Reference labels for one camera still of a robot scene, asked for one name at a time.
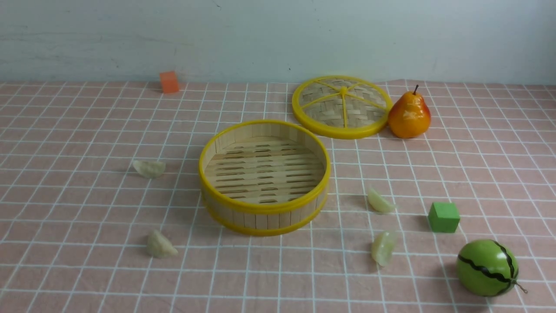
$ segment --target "white wall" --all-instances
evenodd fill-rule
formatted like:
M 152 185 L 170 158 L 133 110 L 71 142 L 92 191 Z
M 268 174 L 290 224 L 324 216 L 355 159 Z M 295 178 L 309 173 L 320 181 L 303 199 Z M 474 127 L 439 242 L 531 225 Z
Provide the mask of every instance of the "white wall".
M 556 0 L 0 0 L 0 80 L 556 84 Z

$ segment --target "pear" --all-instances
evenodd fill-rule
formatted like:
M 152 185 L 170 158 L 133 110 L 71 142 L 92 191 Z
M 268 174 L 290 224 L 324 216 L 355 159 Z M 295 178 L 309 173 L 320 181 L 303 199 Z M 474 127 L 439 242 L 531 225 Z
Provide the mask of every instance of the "pear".
M 430 111 L 417 88 L 419 85 L 413 92 L 404 93 L 388 113 L 388 125 L 398 138 L 417 137 L 430 127 Z

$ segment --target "green block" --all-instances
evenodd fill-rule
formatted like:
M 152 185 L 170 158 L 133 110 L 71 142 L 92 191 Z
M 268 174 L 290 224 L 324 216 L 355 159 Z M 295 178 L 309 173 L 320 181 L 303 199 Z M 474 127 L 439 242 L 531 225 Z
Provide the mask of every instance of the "green block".
M 429 223 L 435 233 L 455 233 L 459 219 L 458 208 L 454 203 L 433 202 L 430 207 Z

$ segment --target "orange block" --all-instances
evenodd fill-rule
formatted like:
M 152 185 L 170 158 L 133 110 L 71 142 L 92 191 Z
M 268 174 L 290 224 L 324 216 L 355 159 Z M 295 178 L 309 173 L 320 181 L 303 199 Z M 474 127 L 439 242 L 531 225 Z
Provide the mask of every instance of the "orange block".
M 174 71 L 160 73 L 160 83 L 162 84 L 163 94 L 171 94 L 180 90 Z

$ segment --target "woven bamboo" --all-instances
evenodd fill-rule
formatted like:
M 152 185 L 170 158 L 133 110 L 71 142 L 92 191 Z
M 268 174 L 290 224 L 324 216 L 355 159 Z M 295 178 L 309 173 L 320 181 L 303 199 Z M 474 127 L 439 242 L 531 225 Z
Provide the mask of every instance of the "woven bamboo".
M 251 121 L 216 135 L 200 162 L 201 192 L 212 217 L 255 236 L 291 232 L 326 202 L 329 157 L 309 131 L 283 121 Z
M 296 90 L 292 102 L 303 126 L 340 139 L 362 138 L 380 131 L 392 107 L 390 98 L 378 86 L 345 76 L 306 82 Z

